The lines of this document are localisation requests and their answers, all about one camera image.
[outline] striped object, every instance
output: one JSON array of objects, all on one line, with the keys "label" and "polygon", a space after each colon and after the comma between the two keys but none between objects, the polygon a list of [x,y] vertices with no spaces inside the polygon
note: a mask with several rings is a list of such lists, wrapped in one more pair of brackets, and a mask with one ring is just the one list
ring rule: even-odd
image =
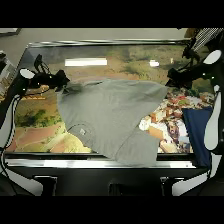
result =
[{"label": "striped object", "polygon": [[210,40],[220,34],[224,28],[203,28],[196,36],[196,42],[192,47],[193,51],[198,51],[201,47],[207,44]]}]

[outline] gray cloth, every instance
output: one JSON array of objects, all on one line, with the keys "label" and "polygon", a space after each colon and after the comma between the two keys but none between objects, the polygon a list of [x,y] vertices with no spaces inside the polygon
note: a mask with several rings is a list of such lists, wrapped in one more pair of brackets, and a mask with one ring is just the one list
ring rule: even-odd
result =
[{"label": "gray cloth", "polygon": [[69,133],[84,146],[126,165],[156,163],[159,139],[137,126],[164,99],[167,87],[150,81],[68,83],[58,109]]}]

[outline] white wall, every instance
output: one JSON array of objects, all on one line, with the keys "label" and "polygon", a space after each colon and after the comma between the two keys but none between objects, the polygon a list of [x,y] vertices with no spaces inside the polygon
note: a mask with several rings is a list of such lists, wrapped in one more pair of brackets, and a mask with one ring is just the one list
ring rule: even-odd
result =
[{"label": "white wall", "polygon": [[0,28],[0,33],[16,32],[18,28]]}]

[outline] navy blue fabric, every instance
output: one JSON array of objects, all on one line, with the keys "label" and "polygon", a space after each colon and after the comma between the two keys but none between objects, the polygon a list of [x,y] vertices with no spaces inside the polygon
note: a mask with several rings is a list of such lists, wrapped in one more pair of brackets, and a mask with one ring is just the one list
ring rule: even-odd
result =
[{"label": "navy blue fabric", "polygon": [[197,165],[210,167],[210,153],[204,144],[205,128],[212,114],[212,108],[202,110],[182,109],[185,125],[194,150]]}]

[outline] table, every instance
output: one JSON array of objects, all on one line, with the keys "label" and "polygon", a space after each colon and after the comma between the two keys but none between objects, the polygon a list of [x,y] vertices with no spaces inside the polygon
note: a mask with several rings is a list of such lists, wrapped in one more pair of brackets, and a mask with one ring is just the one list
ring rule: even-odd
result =
[{"label": "table", "polygon": [[[167,72],[170,68],[180,68],[188,63],[187,59],[182,58],[182,52],[188,41],[188,39],[99,40],[33,43],[25,49],[17,70],[20,68],[34,70],[34,60],[41,54],[52,74],[63,69],[71,81],[113,78],[151,80],[164,85],[168,81]],[[207,54],[206,47],[200,49],[199,55],[202,58]],[[67,59],[77,58],[106,59],[107,64],[66,66]],[[159,66],[150,67],[149,62],[152,60],[159,62]],[[45,88],[28,90],[28,94],[39,93]],[[209,82],[202,79],[194,81],[193,88],[199,92],[212,91]],[[22,153],[22,156],[24,153],[39,153],[39,155],[93,153],[91,149],[83,147],[78,138],[66,132],[57,110],[56,94],[53,90],[40,96],[23,99],[17,107],[15,121],[16,133],[13,143],[7,149],[8,152],[17,155]],[[159,154],[158,160],[163,160],[166,156]],[[172,158],[176,160],[177,155],[173,154]]]}]

